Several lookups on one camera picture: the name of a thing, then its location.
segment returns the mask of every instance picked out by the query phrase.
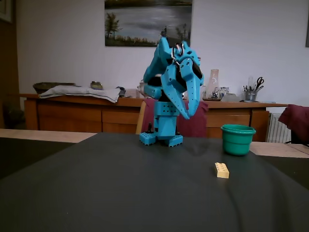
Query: folded blanket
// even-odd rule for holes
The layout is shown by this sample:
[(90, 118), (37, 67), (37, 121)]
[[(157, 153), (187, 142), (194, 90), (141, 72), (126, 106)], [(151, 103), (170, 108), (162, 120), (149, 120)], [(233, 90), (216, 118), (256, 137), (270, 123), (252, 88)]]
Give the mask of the folded blanket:
[(70, 96), (89, 96), (95, 98), (101, 98), (116, 103), (119, 97), (119, 88), (113, 88), (108, 90), (96, 90), (88, 87), (76, 87), (76, 86), (56, 86), (47, 90), (45, 93), (40, 94), (40, 98), (51, 98), (62, 95)]

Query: wooden tabletop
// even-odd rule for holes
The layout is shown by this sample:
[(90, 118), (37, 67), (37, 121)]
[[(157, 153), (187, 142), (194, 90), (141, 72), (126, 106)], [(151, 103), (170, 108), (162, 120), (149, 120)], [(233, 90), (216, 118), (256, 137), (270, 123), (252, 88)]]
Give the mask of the wooden tabletop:
[[(39, 99), (37, 94), (19, 94), (19, 97), (27, 99)], [(112, 103), (105, 99), (84, 96), (59, 96), (52, 98), (45, 98), (48, 101), (57, 102), (72, 102), (95, 105), (115, 105), (115, 106), (131, 106), (140, 107), (144, 98), (118, 98), (117, 103)], [(223, 101), (205, 101), (210, 109), (220, 108), (266, 108), (266, 107), (286, 107), (287, 104), (277, 103), (260, 103), (260, 102), (223, 102)]]
[[(85, 140), (93, 135), (95, 135), (95, 133), (0, 129), (0, 137), (2, 138), (30, 139), (67, 143), (79, 143), (80, 141)], [(253, 153), (261, 156), (309, 158), (309, 148), (299, 144), (287, 145), (278, 143), (252, 142), (250, 150)]]

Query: cabinet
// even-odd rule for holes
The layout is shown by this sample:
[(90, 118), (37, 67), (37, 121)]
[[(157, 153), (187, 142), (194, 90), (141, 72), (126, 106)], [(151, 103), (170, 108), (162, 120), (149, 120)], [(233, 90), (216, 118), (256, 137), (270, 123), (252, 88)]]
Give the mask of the cabinet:
[[(60, 96), (40, 99), (36, 94), (26, 97), (25, 116), (28, 130), (135, 133), (141, 98), (119, 98), (117, 103), (104, 99)], [(266, 107), (286, 104), (208, 101), (207, 134), (221, 138), (223, 124), (252, 126), (257, 133), (254, 141), (264, 142), (268, 127)]]

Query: radiator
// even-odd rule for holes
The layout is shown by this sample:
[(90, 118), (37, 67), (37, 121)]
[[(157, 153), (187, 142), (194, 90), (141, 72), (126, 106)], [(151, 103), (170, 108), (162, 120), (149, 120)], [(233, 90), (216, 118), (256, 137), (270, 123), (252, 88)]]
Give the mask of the radiator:
[(291, 140), (291, 130), (278, 121), (281, 114), (269, 114), (267, 142), (285, 143)]

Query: drawer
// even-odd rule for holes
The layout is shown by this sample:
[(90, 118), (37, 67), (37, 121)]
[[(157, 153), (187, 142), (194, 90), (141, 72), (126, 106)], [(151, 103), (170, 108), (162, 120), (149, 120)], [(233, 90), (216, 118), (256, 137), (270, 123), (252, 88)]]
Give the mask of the drawer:
[(135, 134), (136, 126), (137, 125), (135, 124), (102, 123), (102, 131), (112, 133)]
[(101, 109), (97, 107), (87, 107), (74, 103), (57, 104), (53, 102), (41, 102), (38, 104), (38, 114), (40, 117), (66, 118), (81, 121), (101, 122)]
[(137, 125), (139, 115), (140, 115), (139, 113), (103, 111), (102, 122)]
[(209, 127), (206, 129), (207, 138), (222, 139), (222, 130), (219, 127)]
[(224, 124), (248, 126), (250, 115), (207, 115), (207, 127), (221, 127)]
[(72, 132), (101, 132), (102, 123), (76, 119), (42, 116), (39, 118), (42, 131), (72, 131)]

